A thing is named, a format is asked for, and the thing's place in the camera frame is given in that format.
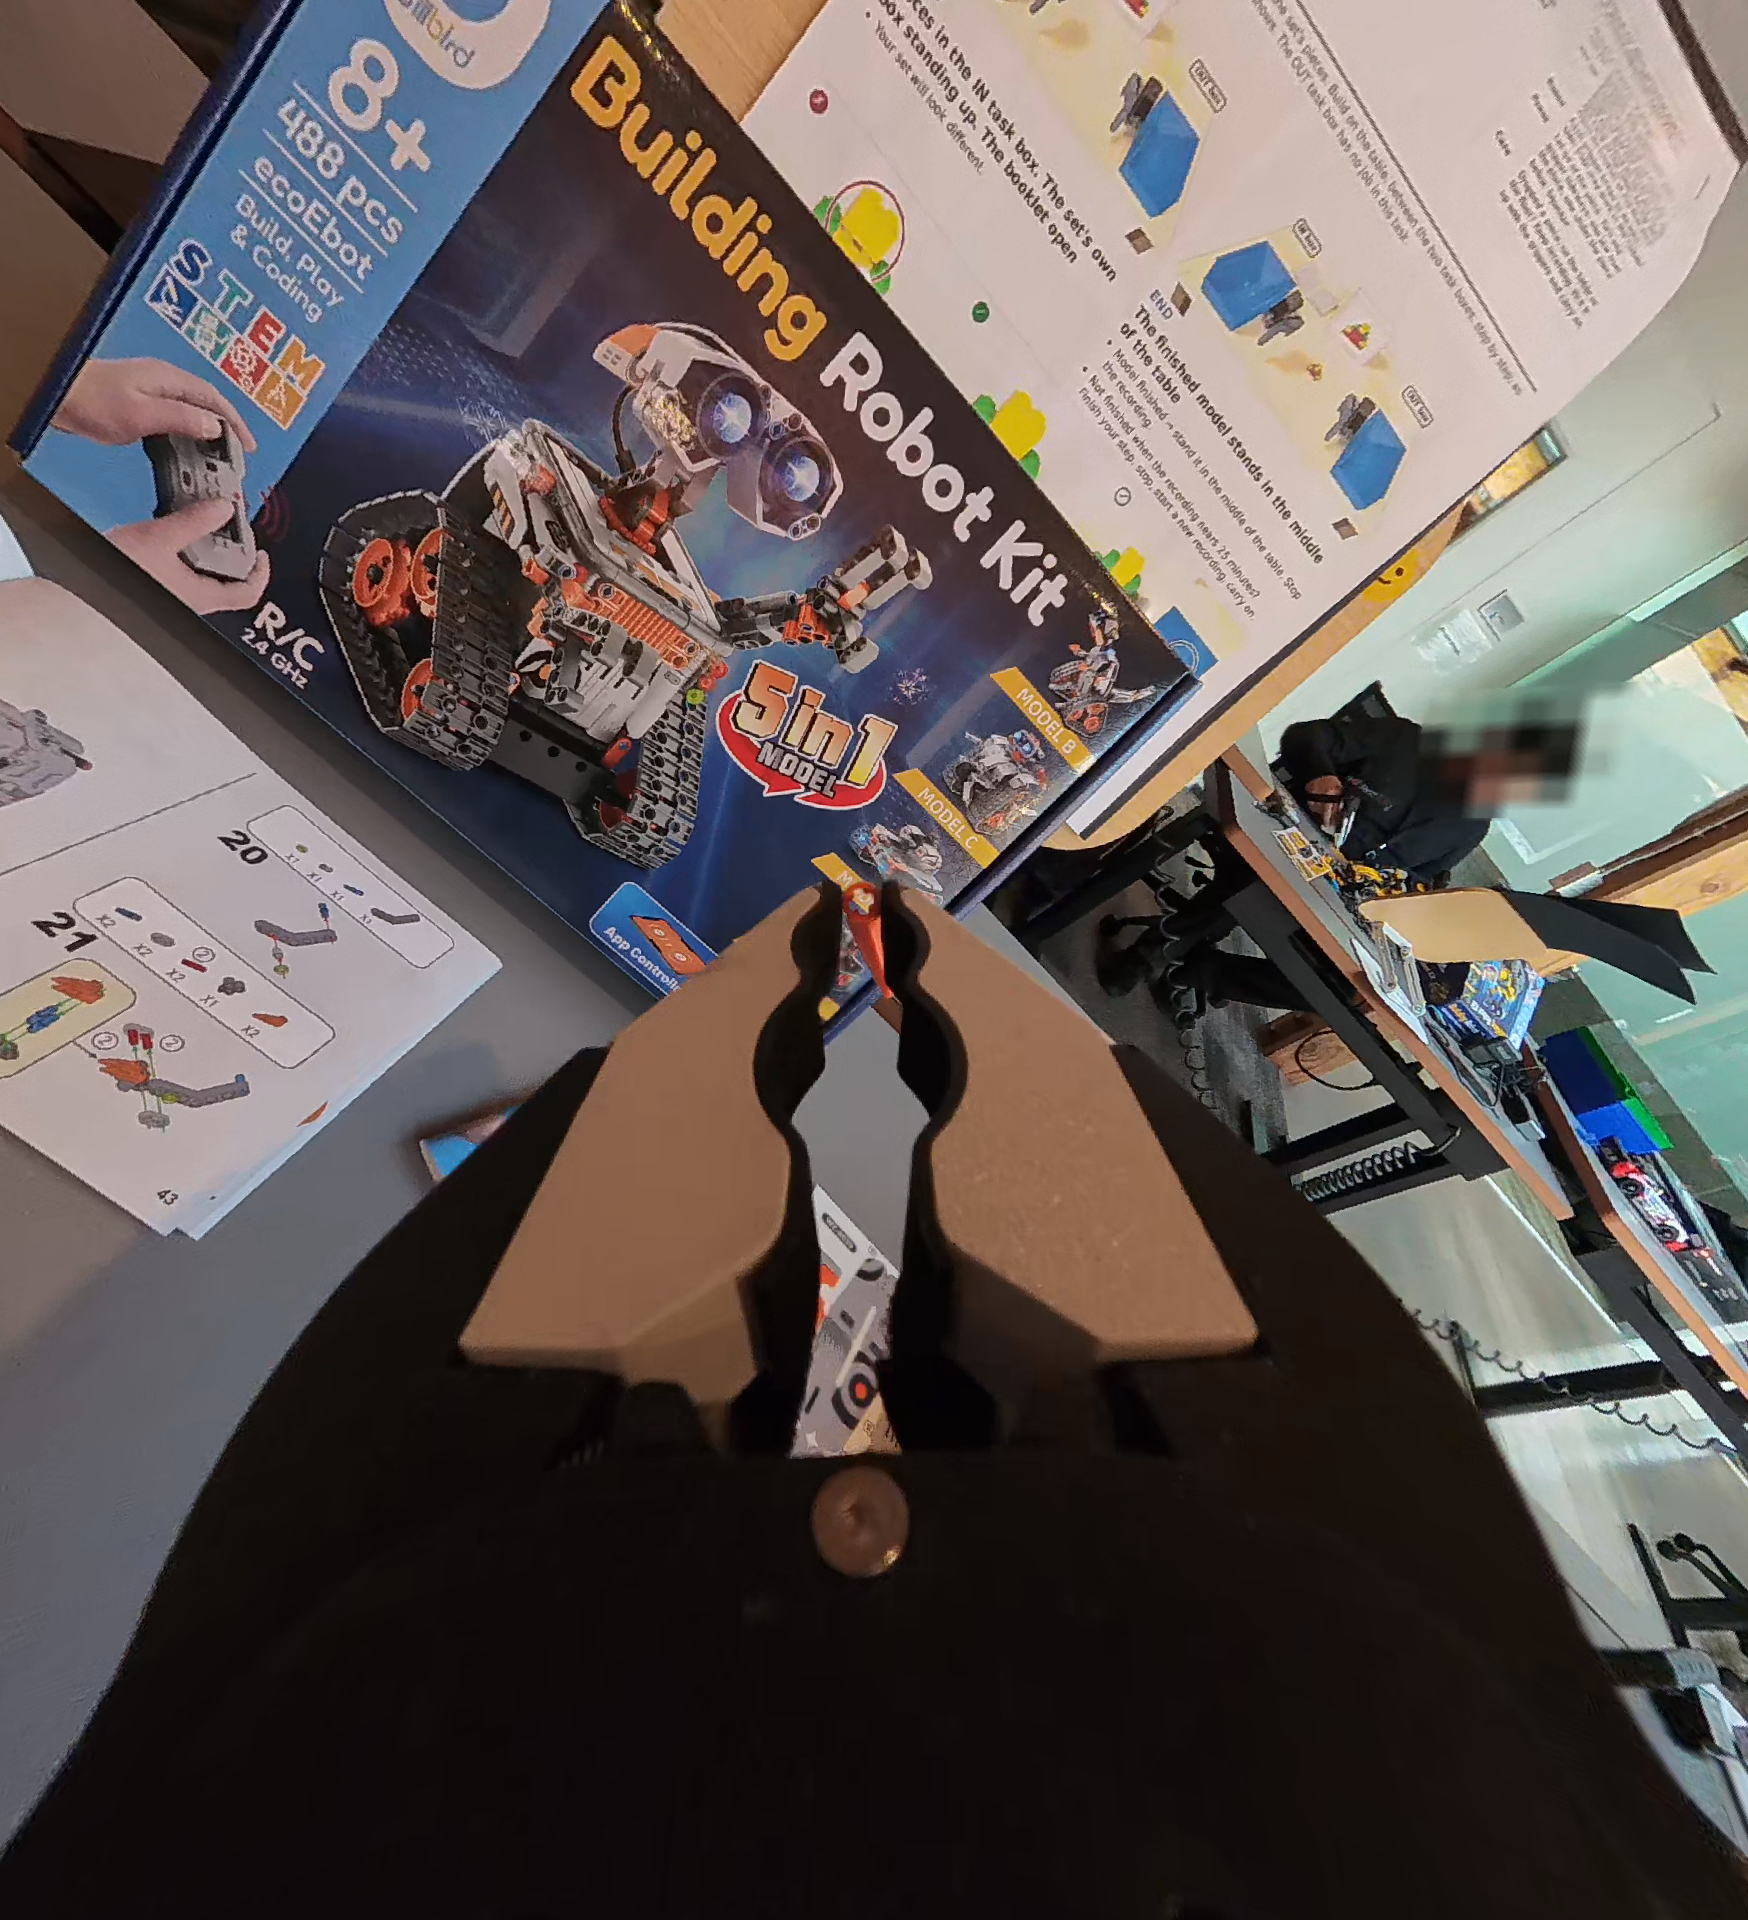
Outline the printed instruction board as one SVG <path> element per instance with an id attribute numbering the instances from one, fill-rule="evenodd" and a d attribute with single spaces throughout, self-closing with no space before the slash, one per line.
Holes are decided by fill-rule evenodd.
<path id="1" fill-rule="evenodd" d="M 1102 839 L 1414 582 L 1678 296 L 1748 137 L 1678 4 L 662 4 L 1183 649 Z"/>

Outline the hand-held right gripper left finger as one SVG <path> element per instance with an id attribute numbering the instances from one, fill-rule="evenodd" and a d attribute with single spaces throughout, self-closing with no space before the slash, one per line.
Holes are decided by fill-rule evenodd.
<path id="1" fill-rule="evenodd" d="M 478 1363 L 595 1371 L 726 1405 L 790 1453 L 818 1328 L 797 1107 L 824 1076 L 839 887 L 774 907 L 604 1053 L 461 1335 Z"/>

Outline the robot kit box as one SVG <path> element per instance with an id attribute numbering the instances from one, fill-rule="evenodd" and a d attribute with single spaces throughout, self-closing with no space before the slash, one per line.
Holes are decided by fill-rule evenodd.
<path id="1" fill-rule="evenodd" d="M 651 995 L 1196 683 L 641 4 L 263 4 L 15 446 Z"/>

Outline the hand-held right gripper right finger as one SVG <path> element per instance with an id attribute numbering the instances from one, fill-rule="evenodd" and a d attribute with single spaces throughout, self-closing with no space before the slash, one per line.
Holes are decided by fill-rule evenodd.
<path id="1" fill-rule="evenodd" d="M 1125 1363 L 1244 1355 L 1258 1322 L 1119 1053 L 926 893 L 882 893 L 898 1070 L 923 1110 L 882 1399 L 973 1453 Z"/>

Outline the blue storage bin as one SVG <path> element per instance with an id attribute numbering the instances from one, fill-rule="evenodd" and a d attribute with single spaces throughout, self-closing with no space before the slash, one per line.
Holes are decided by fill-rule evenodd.
<path id="1" fill-rule="evenodd" d="M 1587 1144 L 1618 1144 L 1628 1156 L 1671 1152 L 1674 1144 L 1664 1124 L 1589 1026 L 1555 1033 L 1539 1043 L 1539 1053 Z"/>

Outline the orange claw piece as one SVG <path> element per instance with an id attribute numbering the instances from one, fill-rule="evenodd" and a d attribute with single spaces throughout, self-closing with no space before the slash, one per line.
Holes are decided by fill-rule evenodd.
<path id="1" fill-rule="evenodd" d="M 859 955 L 862 971 L 868 973 L 871 988 L 878 989 L 878 1003 L 892 1008 L 893 993 L 885 973 L 885 925 L 882 925 L 882 893 L 866 878 L 851 878 L 839 886 L 839 925 L 848 932 L 854 954 Z"/>

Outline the open instruction booklet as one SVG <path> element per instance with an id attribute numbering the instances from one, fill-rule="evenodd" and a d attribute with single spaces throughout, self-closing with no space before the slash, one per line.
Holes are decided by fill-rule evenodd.
<path id="1" fill-rule="evenodd" d="M 500 973 L 0 517 L 0 1127 L 201 1236 Z"/>

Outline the red toy car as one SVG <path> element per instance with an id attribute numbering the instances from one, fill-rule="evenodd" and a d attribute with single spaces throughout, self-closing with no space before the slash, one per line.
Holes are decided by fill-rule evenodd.
<path id="1" fill-rule="evenodd" d="M 1618 1137 L 1597 1139 L 1596 1152 L 1613 1185 L 1669 1254 L 1692 1259 L 1715 1256 L 1704 1216 L 1681 1200 L 1674 1178 L 1660 1172 L 1655 1152 L 1633 1155 Z"/>

